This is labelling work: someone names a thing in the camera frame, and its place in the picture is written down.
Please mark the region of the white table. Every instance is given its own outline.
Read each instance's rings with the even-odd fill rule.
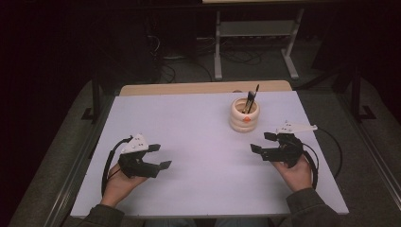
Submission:
[[[249,133],[232,130],[230,105],[244,93],[119,96],[115,99],[71,215],[84,217],[100,202],[101,177],[109,151],[123,138],[142,133],[161,144],[144,161],[172,161],[156,179],[141,184],[120,204],[126,216],[139,218],[221,218],[288,214],[290,190],[276,169],[251,152],[250,144],[276,148],[263,132],[286,120],[309,124],[296,92],[259,92],[261,115]],[[314,132],[296,136],[317,152],[317,192],[335,211],[348,213]],[[121,146],[112,165],[118,160]]]

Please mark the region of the dark background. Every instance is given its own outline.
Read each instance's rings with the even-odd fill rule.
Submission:
[[[0,4],[1,129],[5,145],[0,152],[1,203],[6,207],[1,225],[6,226],[71,104],[91,76],[98,73],[101,86],[110,93],[127,83],[157,81],[157,59],[148,52],[145,34],[157,35],[164,43],[191,54],[196,36],[214,35],[215,13],[147,14],[151,23],[144,25],[140,18],[145,14],[99,16],[74,10],[77,5],[65,0]],[[329,70],[350,58],[357,60],[362,76],[401,121],[397,70],[401,65],[400,9],[381,1],[334,12],[324,6],[305,12],[298,38],[323,40],[314,67]],[[228,16],[235,19],[238,13]],[[263,18],[261,12],[253,16]],[[133,26],[123,32],[126,25]],[[178,30],[177,26],[185,35],[171,34],[170,29]],[[130,37],[142,47],[128,44]],[[132,68],[126,64],[138,58],[142,61]]]

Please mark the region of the white bracket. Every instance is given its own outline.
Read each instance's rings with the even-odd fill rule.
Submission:
[[[284,124],[284,126],[277,128],[276,133],[296,133],[296,132],[301,132],[301,131],[314,131],[318,127],[316,125],[310,126],[310,125],[304,125],[304,124],[297,124],[297,123],[291,123],[287,122]]]
[[[136,134],[129,143],[121,150],[122,154],[132,153],[149,149],[149,145],[142,134]]]

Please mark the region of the dark sleeve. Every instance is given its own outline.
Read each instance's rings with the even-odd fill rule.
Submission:
[[[326,205],[318,193],[312,189],[303,189],[287,198],[293,227],[300,226],[340,226],[340,216]]]
[[[98,204],[78,225],[79,227],[117,227],[121,225],[124,213],[110,206]]]

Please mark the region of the pen holder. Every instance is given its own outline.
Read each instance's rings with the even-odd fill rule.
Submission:
[[[259,105],[254,101],[249,113],[242,113],[246,103],[247,98],[242,97],[234,100],[231,104],[230,125],[235,131],[249,132],[256,128],[260,114]]]

